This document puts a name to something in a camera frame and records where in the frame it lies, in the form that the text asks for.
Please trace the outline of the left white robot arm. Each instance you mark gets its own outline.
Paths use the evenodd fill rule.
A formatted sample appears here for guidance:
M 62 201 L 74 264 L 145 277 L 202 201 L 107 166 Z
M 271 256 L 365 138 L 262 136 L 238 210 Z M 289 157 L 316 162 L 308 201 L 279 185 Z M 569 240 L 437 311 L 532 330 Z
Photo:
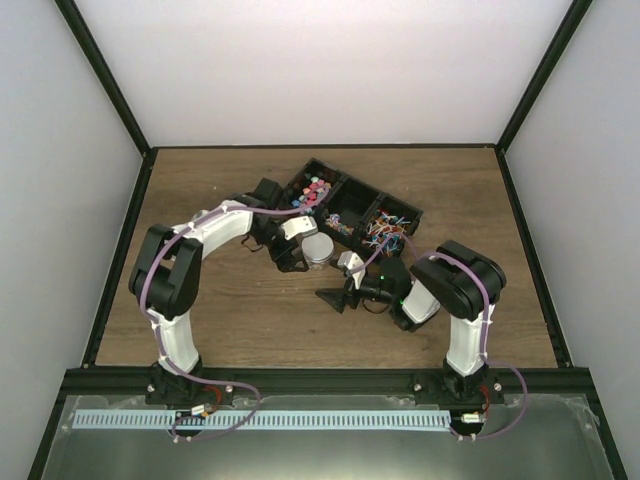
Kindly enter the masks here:
M 268 249 L 280 271 L 307 270 L 300 243 L 318 227 L 309 206 L 279 209 L 282 195 L 277 183 L 264 179 L 255 191 L 225 199 L 186 223 L 156 224 L 147 231 L 129 290 L 150 321 L 158 348 L 147 395 L 150 403 L 191 404 L 211 388 L 202 377 L 190 320 L 208 255 L 236 238 L 252 238 Z

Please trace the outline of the clear plastic cup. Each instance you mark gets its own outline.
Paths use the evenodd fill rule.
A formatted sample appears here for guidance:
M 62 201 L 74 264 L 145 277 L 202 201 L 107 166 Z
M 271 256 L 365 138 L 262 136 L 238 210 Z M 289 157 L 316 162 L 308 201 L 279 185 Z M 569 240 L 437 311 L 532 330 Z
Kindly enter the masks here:
M 327 258 L 305 257 L 305 261 L 310 270 L 321 270 L 321 269 L 329 268 L 331 266 L 332 258 L 331 257 L 327 257 Z

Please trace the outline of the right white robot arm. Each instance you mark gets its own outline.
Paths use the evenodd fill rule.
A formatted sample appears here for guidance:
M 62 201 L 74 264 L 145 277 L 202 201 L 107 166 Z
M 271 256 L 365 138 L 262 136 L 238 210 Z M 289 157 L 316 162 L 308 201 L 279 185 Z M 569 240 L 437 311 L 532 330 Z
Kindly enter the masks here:
M 444 391 L 458 403 L 479 394 L 488 370 L 491 316 L 507 285 L 494 260 L 448 240 L 411 266 L 399 257 L 385 257 L 370 273 L 353 251 L 341 254 L 335 266 L 344 273 L 344 285 L 318 289 L 316 296 L 338 313 L 378 302 L 388 307 L 398 328 L 414 332 L 445 310 L 450 337 L 443 360 Z

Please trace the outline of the black three-compartment candy bin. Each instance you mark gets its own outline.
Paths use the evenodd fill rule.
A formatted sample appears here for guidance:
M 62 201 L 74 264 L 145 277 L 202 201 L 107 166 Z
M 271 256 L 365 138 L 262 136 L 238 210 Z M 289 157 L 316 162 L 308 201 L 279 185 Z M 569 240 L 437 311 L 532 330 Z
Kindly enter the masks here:
M 377 260 L 400 256 L 405 241 L 391 235 L 412 236 L 423 215 L 419 208 L 315 158 L 286 184 L 281 207 L 308 204 L 317 197 L 316 190 L 325 199 L 309 212 L 319 230 L 364 259 L 380 244 L 385 247 Z

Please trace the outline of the metal scoop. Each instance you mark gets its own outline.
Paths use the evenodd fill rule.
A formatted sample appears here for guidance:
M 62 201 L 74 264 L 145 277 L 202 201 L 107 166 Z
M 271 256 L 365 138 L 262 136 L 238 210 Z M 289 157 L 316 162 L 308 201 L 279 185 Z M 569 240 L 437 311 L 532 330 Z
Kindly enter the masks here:
M 201 211 L 198 211 L 198 212 L 196 212 L 196 213 L 194 214 L 194 216 L 192 217 L 192 220 L 193 220 L 193 221 L 196 221 L 196 220 L 198 220 L 198 219 L 202 218 L 203 216 L 205 216 L 207 213 L 208 213 L 208 211 L 207 211 L 207 210 L 201 210 Z

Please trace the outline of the white round lid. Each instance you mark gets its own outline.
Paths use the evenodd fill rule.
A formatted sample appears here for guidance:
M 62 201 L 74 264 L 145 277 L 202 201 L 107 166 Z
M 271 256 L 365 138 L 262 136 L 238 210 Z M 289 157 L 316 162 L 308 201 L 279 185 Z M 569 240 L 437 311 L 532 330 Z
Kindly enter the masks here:
M 304 258 L 327 258 L 334 254 L 334 242 L 332 238 L 322 232 L 305 237 L 301 243 Z

